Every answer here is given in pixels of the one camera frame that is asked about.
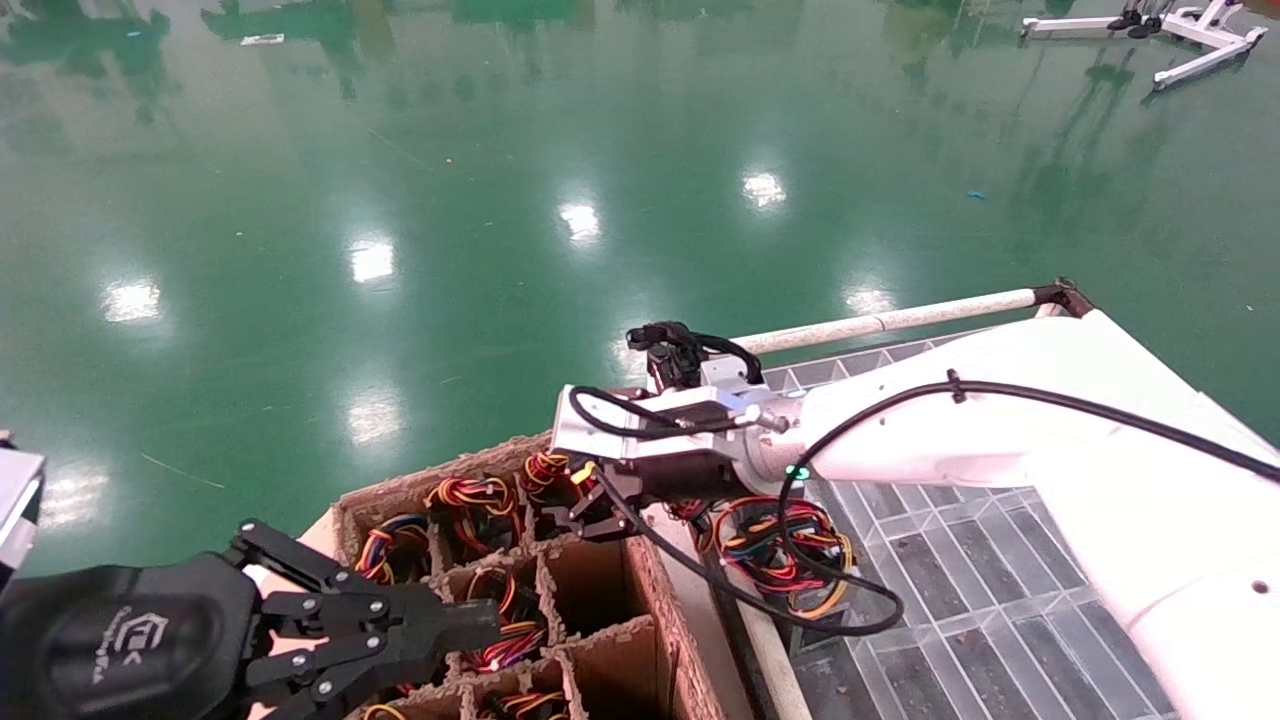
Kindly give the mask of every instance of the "cardboard box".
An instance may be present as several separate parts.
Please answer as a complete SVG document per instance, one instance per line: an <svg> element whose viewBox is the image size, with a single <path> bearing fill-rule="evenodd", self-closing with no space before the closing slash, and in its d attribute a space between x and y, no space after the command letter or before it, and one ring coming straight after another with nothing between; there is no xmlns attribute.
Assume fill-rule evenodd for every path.
<svg viewBox="0 0 1280 720"><path fill-rule="evenodd" d="M534 538L534 515L517 482L525 459L547 448L549 433L497 447L344 495L333 506L339 562L353 565L370 528L402 512L421 512L433 487L449 477L494 475L511 482L525 509L516 547L454 565L430 530L428 583L444 601L465 593L484 566L534 568L548 647L538 660L480 675L451 653L444 680L390 705L410 720L475 720L490 692L563 691L571 720L724 720L698 644L675 600L658 550L643 538L589 543ZM362 710L353 714L358 719Z"/></svg>

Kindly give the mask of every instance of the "clear plastic grid tray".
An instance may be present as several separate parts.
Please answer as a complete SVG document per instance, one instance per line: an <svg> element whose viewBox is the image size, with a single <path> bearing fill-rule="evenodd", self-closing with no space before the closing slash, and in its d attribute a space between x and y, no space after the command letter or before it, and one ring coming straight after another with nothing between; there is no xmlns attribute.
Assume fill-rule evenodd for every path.
<svg viewBox="0 0 1280 720"><path fill-rule="evenodd" d="M778 368L765 380L808 389L957 337ZM872 638L791 638L817 720L1176 717L1034 489L809 482L806 495L856 537L859 570L906 603L902 623ZM847 619L878 612L859 594Z"/></svg>

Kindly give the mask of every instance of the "black cable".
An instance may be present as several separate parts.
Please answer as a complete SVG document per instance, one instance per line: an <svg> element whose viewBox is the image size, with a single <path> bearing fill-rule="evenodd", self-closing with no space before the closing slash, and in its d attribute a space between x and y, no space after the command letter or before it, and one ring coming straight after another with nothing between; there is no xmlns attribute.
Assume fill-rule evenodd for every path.
<svg viewBox="0 0 1280 720"><path fill-rule="evenodd" d="M657 424L659 424L662 427L660 428L623 428L621 425L614 425L612 423L605 423L604 420L596 418L595 415L591 415L590 413L586 411L585 407L582 407L582 402L579 400L579 396L581 396L581 395L585 395L588 397L594 397L594 398L600 400L603 402L608 402L609 405L613 405L614 407L621 407L622 410L626 410L627 413L630 413L632 415L636 415L639 418L644 418L645 420L649 420L650 423L657 423ZM737 427L737 424L733 423L733 420L716 420L716 421L712 421L712 423L701 423L701 424L698 424L698 425L687 425L687 427L685 427L685 425L681 425L680 423L677 423L676 420L672 420L671 418L664 418L664 416L654 413L653 410L649 410L646 407L641 407L640 405L636 405L635 402L631 402L630 400L625 400L625 398L617 397L614 395L609 395L609 393L604 392L603 389L594 388L594 387L576 386L576 387L570 388L570 391L568 391L568 405L570 405L570 407L573 409L575 413L579 414L580 418L582 418L584 420L586 420L586 424L591 425L593 428L595 428L598 430L604 430L604 432L607 432L607 433L609 433L612 436L618 436L618 437L634 437L634 438L640 438L640 439L663 439L663 438L668 438L668 437L696 436L699 433L718 433L718 432L723 432L723 430L731 430L731 429L733 429L733 428Z"/></svg>
<svg viewBox="0 0 1280 720"><path fill-rule="evenodd" d="M893 407L895 405L906 402L908 400L914 400L916 397L924 397L928 395L938 395L938 393L963 395L968 392L1021 397L1024 400L1034 400L1037 402L1057 405L1059 407L1066 407L1088 415L1105 418L1107 420L1112 420L1121 425L1138 428L1139 430L1146 430L1153 436L1162 437L1165 439L1176 442L1179 445L1184 445L1187 447L1190 447L1192 450L1197 450L1199 452L1203 452L1204 455L1222 460L1224 462L1229 462L1238 468L1243 468L1245 470L1256 473L1265 479L1280 483L1280 468L1276 468L1275 465L1268 465L1256 457L1252 457L1243 452L1238 452L1235 450L1231 450L1230 447L1219 445L1211 439L1202 438L1199 436L1188 433L1187 430L1180 430L1178 428L1166 425L1164 423L1158 423L1149 418L1143 418L1142 415L1134 415L1133 413L1129 413L1126 410L1120 410L1117 407L1111 407L1108 405L1102 405L1098 402L1093 402L1091 400L1073 397L1070 395L1061 395L1057 392L1051 392L1047 389L1039 389L1034 387L1018 386L1010 383L995 383L986 380L956 379L952 382L923 384L905 389L897 395L886 397L884 400L881 400L879 402L864 410L860 410L859 413L854 414L854 416L849 418L847 420L840 423L838 425L828 430L827 434L822 436L820 438L818 438L817 442L809 446L809 450L801 452L800 457L795 461L795 465L792 465L791 469L787 470L786 479L782 482L782 491L778 493L778 512L780 514L786 512L787 495L791 492L791 486L795 484L796 475L800 473L800 470L806 468L810 462L813 462L813 459L817 457L819 452L822 452L827 446L829 446L832 442L840 438L840 436L851 430L855 425L865 420L869 420L876 415L879 415L881 413L888 410L890 407ZM844 573L831 570L824 565L814 560L810 560L809 557L805 557L804 553L801 553L799 548L795 546L795 543L791 542L791 538L787 537L786 533L782 534L782 547L787 552L794 555L796 560L800 561L801 565L812 570L815 575L831 580L844 579L849 577L845 575Z"/></svg>
<svg viewBox="0 0 1280 720"><path fill-rule="evenodd" d="M694 340L698 341L704 348L712 350L714 352L723 352L726 355L732 355L742 363L746 364L746 382L753 386L764 384L764 365L760 364L760 359L746 351L745 347L733 342L732 340L723 338L713 334L692 333Z"/></svg>
<svg viewBox="0 0 1280 720"><path fill-rule="evenodd" d="M874 635L876 633L883 633L884 630L896 625L897 621L902 619L902 611L904 611L902 598L899 597L896 592L886 588L884 585L873 583L865 578L859 578L856 575L849 575L846 582L851 585L872 591L877 594L888 598L890 602L893 603L893 611L890 612L888 616L886 616L882 620L877 620L876 623L869 623L867 625L827 625L824 623L818 623L815 620L805 620L804 618L797 618L790 612L782 612L777 607L739 588L737 585L730 583L728 580L708 574L707 568L703 568L700 562L685 555L684 551L672 544L671 541L659 536L657 530L650 528L649 523L645 523L644 518L641 518L640 514L635 511L635 509L627 505L626 500L618 492L618 488L613 487L613 483L609 480L605 473L600 473L599 478L600 478L600 487L604 488L605 495L608 495L609 500L613 501L613 505L618 507L618 511L622 512L622 516L626 518L632 527L640 530L640 534L649 538L649 541L652 541L663 552L671 556L672 560L684 565L690 573L701 578L708 585L712 585L713 588L732 596L739 602L749 605L771 618L782 620L783 623L797 625L800 628L805 628L806 630L819 630L829 635L850 635L850 637L864 637L864 635Z"/></svg>
<svg viewBox="0 0 1280 720"><path fill-rule="evenodd" d="M603 420L599 420L598 418L594 418L590 414L585 413L584 409L582 409L582 406L581 406L581 404L576 402L575 391L581 391L582 395L589 395L591 397L605 400L607 402L611 402L612 405L616 405L616 406L622 407L622 409L628 410L628 411L640 410L641 413L637 413L637 415L640 415L640 416L648 416L648 415L655 415L655 414L653 414L650 410L640 407L639 405L635 405L634 402L620 400L620 398L616 398L613 396L609 396L608 393L605 393L605 392L603 392L600 389L575 387L572 391L570 391L570 404L573 406L573 410L580 416L582 416L582 419L585 419L589 424L591 424L593 427L595 427L598 429L602 429L604 432L623 430L626 433L635 433L635 434L628 434L626 437L639 437L639 438L646 438L646 439L648 438L653 438L653 437L675 437L677 434L687 436L687 434L696 434L696 433L700 433L700 432L718 432L717 429L713 429L712 425L680 427L676 423L673 423L672 420L668 420L666 418L662 419L662 423L666 424L666 425L675 425L675 427L666 427L660 432L671 433L671 434L653 436L650 433L657 433L659 430L652 430L652 429L636 430L636 429L631 429L631 428L618 428L616 425L611 425L608 423L604 423ZM874 418L876 415L878 415L878 414L881 414L881 413L883 413L883 411L886 411L886 410L888 410L888 409L891 409L891 407L893 407L896 405L901 405L902 402L906 402L909 400L915 400L918 397L925 397L925 396L929 396L929 395L940 395L940 393L946 393L946 395L952 395L952 396L960 396L963 398L964 393L970 393L970 392L984 393L984 395L1005 395L1005 396L1010 396L1010 397L1021 397L1024 400L1032 400L1032 401L1043 402L1043 404L1047 404L1047 405L1056 405L1059 407L1066 407L1069 410L1075 410L1078 413L1084 413L1084 414L1088 414L1088 415L1094 415L1097 418L1103 418L1103 419L1107 419L1107 420L1112 420L1112 421L1115 421L1117 424L1123 424L1123 425L1128 425L1128 427L1132 427L1132 428L1137 428L1137 429L1148 432L1151 434L1155 434L1157 437L1169 439L1171 442L1176 442L1179 445L1190 447L1192 450L1203 452L1203 454L1206 454L1206 455L1208 455L1211 457L1216 457L1216 459L1219 459L1219 460L1221 460L1224 462L1229 462L1229 464L1235 465L1238 468L1242 468L1244 470L1249 470L1249 471L1252 471L1252 473L1254 473L1254 474L1257 474L1257 475L1260 475L1260 477L1262 477L1262 478L1265 478L1267 480L1271 480L1271 482L1275 482L1275 483L1280 483L1280 468L1277 468L1275 465L1270 465L1270 464L1263 462L1263 461L1261 461L1261 460L1258 460L1256 457L1252 457L1252 456L1245 455L1243 452L1231 450L1231 448L1229 448L1226 446L1222 446L1220 443L1216 443L1216 442L1213 442L1213 441L1211 441L1208 438L1203 438L1203 437L1196 436L1196 434L1189 433L1187 430L1181 430L1181 429L1174 428L1171 425L1166 425L1164 423L1152 420L1149 418L1143 418L1142 415L1135 415L1135 414L1129 413L1126 410L1120 410L1117 407L1111 407L1108 405L1102 405L1102 404L1093 402L1093 401L1089 401L1089 400L1084 400L1084 398L1080 398L1080 397L1073 397L1073 396L1069 396L1069 395L1061 395L1061 393L1057 393L1057 392L1051 392L1051 391L1047 391L1047 389L1039 389L1039 388L1034 388L1034 387L1018 386L1018 384L1010 384L1010 383L987 382L987 380L963 380L963 379L956 378L956 379L952 379L951 382L945 382L945 383L931 383L931 384L916 386L916 387L913 387L913 388L908 388L908 389L905 389L902 392L899 392L896 395L892 395L890 397L886 397L884 400L881 400L879 402L876 402L874 405L870 405L869 407L865 407L865 409L858 411L856 414L854 414L849 419L844 420L842 423L840 423L838 425L836 425L835 428L832 428L831 430L828 430L824 436L822 436L820 438L818 438L818 441L814 442L809 447L809 450L806 450L803 454L800 454L800 457L787 470L786 478L783 479L783 483L782 483L782 489L778 492L778 509L777 509L778 518L786 518L787 503L790 501L788 496L790 496L790 492L791 492L791 487L795 484L796 477L800 474L800 471L804 470L805 468L808 468L809 464L813 462L813 459L817 457L819 452L822 452L823 450L826 450L832 442L835 442L841 436L844 436L845 433L847 433L849 430L851 430L854 427L856 427L856 425L867 421L870 418ZM820 623L815 623L813 620L805 620L805 619L801 619L801 618L796 618L795 615L791 615L788 612L781 612L777 609L774 609L773 606L771 606L771 605L765 603L764 601L756 598L755 596L745 593L741 589L739 589L737 587L735 587L735 585L732 585L732 584L730 584L730 583L727 583L724 580L721 580L718 578L708 575L707 571L705 571L705 569L700 564L698 564L695 560L692 560L691 557L689 557L687 555L685 555L684 552L681 552L676 546L673 546L666 538L663 538L657 532L654 532L653 528L650 528L643 520L643 518L640 518L640 515L634 509L631 509L630 505L626 503L626 501L622 498L621 493L618 493L617 488L613 487L613 484L609 482L609 479L603 473L600 474L600 479L602 479L602 486L604 487L605 493L609 496L609 498L613 501L613 503L618 507L618 510L623 514L623 516L628 521L631 521L631 524L635 525L635 528L639 529L646 538L649 538L654 544L657 544L659 548L662 548L663 552L666 552L667 555L669 555L673 560L676 560L677 562L680 562L681 565L684 565L686 569L689 569L695 575L703 578L703 580L705 580L712 587L714 587L717 589L721 589L721 591L723 591L723 592L733 596L735 598L745 602L746 605L749 605L749 606L751 606L751 607L754 607L754 609L756 609L756 610L759 610L759 611L762 611L762 612L764 612L764 614L767 614L767 615L769 615L772 618L780 619L780 620L782 620L785 623L790 623L792 625L797 625L797 626L801 626L801 628L806 628L806 629L812 629L812 630L819 630L819 632L823 632L823 633L827 633L827 634L831 634L831 635L854 635L854 637L858 637L858 635L876 634L876 633L887 630L888 628L892 628L895 624L897 624L897 621L902 616L902 610L904 610L904 607L902 607L902 600L901 600L901 597L899 597L897 593L895 593L893 591L891 591L891 589L888 589L888 588L886 588L883 585L879 585L877 583L867 580L865 578L859 578L856 575L850 575L850 574L841 573L841 571L837 571L837 570L831 570L829 568L827 568L827 566L817 562L815 560L812 560L812 559L806 557L803 552L800 552L800 550L791 541L791 538L790 538L790 536L787 533L781 533L782 546L783 546L783 548L787 552L790 552L794 557L796 557L797 561L801 565L806 566L809 570L812 570L814 574L817 574L819 577L823 577L823 578L827 578L827 579L831 579L831 580L842 580L842 582L849 583L851 585L860 587L860 588L864 588L864 589L869 589L869 591L872 591L872 592L874 592L877 594L881 594L881 596L888 598L891 602L893 602L893 611L887 618L884 618L884 619L882 619L882 620L879 620L877 623L869 623L867 625L836 625L836 626L826 625L826 624L820 624Z"/></svg>

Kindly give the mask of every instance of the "robotic arm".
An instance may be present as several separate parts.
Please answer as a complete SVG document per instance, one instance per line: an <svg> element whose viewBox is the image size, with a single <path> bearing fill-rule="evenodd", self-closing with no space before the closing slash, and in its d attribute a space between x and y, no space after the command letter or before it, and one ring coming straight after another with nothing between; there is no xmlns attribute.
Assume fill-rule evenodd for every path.
<svg viewBox="0 0 1280 720"><path fill-rule="evenodd" d="M1274 462L1275 452L1100 310L1002 325L799 397L751 384L745 370L708 357L709 384L632 392L630 410L567 387L553 446L608 459L605 480L636 506L777 495L809 456L812 475L832 482L1033 486L1183 717L1272 715L1280 470L1256 459ZM1152 434L1158 428L973 389L997 382L1183 433L1170 439ZM864 409L938 384L849 427ZM662 419L709 432L659 437L669 424ZM570 527L590 501L568 512ZM609 525L575 529L590 537Z"/></svg>
<svg viewBox="0 0 1280 720"><path fill-rule="evenodd" d="M640 328L628 342L649 354L652 391L561 393L553 447L596 459L604 482L558 521L608 539L648 529L634 507L778 495L797 466L833 482L1033 486L1183 717L1271 716L1275 451L1100 310L1078 315L787 396L735 343ZM273 720L337 719L429 678L447 651L498 639L489 601L374 585L255 520L220 555L4 588L31 544L41 469L0 442L0 717L232 720L261 701ZM609 501L622 519L586 512ZM262 600L248 565L303 592ZM329 642L273 657L271 634Z"/></svg>

